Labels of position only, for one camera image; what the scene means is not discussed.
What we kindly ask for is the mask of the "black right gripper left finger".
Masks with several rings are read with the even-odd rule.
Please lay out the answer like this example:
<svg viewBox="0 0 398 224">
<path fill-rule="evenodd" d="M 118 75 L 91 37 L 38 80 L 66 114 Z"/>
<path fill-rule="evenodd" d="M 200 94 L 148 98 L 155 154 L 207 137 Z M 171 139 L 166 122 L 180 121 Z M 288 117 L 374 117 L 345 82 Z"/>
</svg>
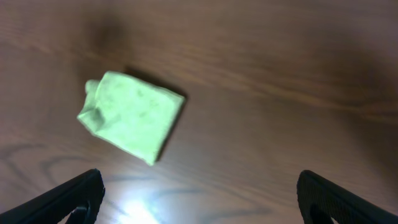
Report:
<svg viewBox="0 0 398 224">
<path fill-rule="evenodd" d="M 105 187 L 101 172 L 90 169 L 48 192 L 1 214 L 1 223 L 94 224 Z"/>
</svg>

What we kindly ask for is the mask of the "green cloth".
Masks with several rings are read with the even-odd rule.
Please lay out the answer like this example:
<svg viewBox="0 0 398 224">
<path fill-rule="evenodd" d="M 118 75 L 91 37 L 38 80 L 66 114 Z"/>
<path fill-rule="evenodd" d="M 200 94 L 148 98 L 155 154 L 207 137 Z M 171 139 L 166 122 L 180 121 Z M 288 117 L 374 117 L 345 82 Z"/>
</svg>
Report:
<svg viewBox="0 0 398 224">
<path fill-rule="evenodd" d="M 152 166 L 171 133 L 186 98 L 125 73 L 107 71 L 85 83 L 77 116 L 95 137 Z"/>
</svg>

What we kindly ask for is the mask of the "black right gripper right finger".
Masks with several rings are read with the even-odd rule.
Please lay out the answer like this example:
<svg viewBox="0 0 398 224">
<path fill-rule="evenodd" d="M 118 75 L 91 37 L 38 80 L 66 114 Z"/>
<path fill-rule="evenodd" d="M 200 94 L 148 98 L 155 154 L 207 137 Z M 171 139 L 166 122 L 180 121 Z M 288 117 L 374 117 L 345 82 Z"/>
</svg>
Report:
<svg viewBox="0 0 398 224">
<path fill-rule="evenodd" d="M 297 197 L 305 224 L 397 223 L 396 215 L 310 170 L 299 175 Z"/>
</svg>

